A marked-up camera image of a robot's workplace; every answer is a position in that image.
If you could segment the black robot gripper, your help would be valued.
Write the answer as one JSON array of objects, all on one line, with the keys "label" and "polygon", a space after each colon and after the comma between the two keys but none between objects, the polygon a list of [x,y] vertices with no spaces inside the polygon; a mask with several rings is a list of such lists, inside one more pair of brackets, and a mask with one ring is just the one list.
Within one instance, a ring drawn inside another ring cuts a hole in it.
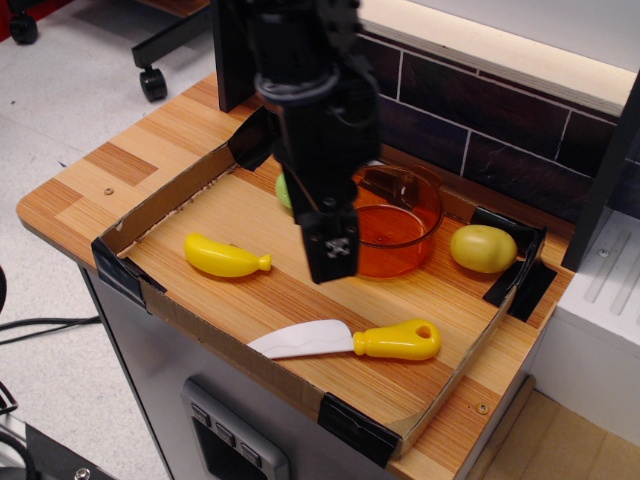
[{"label": "black robot gripper", "polygon": [[278,117],[275,156],[285,170],[313,282],[354,276],[360,237],[353,175],[381,149],[373,72],[336,69],[293,84],[258,73],[254,85]]}]

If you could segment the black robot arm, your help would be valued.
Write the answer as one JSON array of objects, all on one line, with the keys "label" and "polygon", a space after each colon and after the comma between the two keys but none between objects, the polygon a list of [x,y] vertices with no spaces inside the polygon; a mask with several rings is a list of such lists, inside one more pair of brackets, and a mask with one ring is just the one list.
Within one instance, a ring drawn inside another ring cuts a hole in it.
[{"label": "black robot arm", "polygon": [[379,87],[351,48],[357,1],[237,1],[256,65],[254,86],[274,108],[282,165],[314,283],[353,276],[359,261],[355,173],[381,151]]}]

